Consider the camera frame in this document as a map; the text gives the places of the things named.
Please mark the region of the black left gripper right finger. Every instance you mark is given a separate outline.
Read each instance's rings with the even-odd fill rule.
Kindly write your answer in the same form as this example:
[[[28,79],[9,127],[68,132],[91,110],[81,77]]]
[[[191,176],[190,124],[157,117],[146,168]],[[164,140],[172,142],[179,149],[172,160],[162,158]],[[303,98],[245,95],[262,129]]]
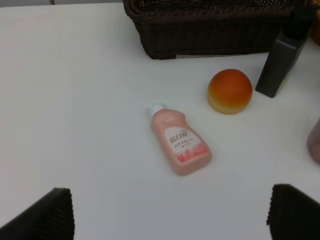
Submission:
[[[273,240],[318,240],[320,203],[290,184],[275,184],[266,224]]]

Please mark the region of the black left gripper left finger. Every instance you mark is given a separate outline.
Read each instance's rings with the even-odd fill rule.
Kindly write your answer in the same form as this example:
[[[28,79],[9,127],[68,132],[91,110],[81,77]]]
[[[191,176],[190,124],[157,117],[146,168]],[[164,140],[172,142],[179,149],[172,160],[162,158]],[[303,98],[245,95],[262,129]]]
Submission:
[[[73,240],[75,219],[69,188],[53,188],[0,228],[2,240]]]

